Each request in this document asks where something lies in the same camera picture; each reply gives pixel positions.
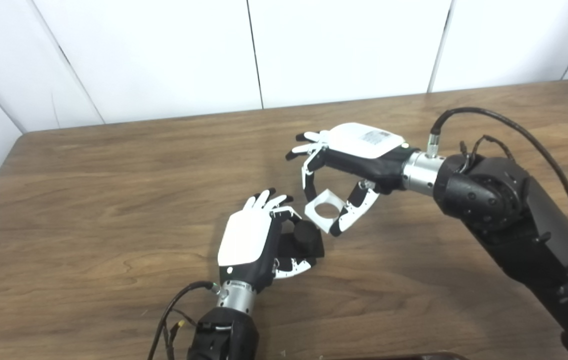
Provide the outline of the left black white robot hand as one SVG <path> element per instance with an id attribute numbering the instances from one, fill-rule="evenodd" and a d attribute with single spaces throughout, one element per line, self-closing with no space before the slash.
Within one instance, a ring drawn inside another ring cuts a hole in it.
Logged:
<path id="1" fill-rule="evenodd" d="M 291 202 L 292 196 L 270 187 L 229 217 L 217 254 L 222 284 L 245 283 L 261 293 L 274 280 L 306 272 L 325 257 L 321 231 Z"/>

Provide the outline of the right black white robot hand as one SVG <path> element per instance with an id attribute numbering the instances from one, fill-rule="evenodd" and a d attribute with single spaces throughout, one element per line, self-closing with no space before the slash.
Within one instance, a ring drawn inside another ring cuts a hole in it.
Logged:
<path id="1" fill-rule="evenodd" d="M 285 159 L 306 157 L 301 167 L 306 216 L 334 237 L 364 216 L 380 195 L 403 189 L 403 168 L 414 153 L 402 136 L 355 122 L 303 132 L 295 139 L 300 145 Z M 359 177 L 346 200 L 330 190 L 316 191 L 315 174 L 323 167 Z"/>

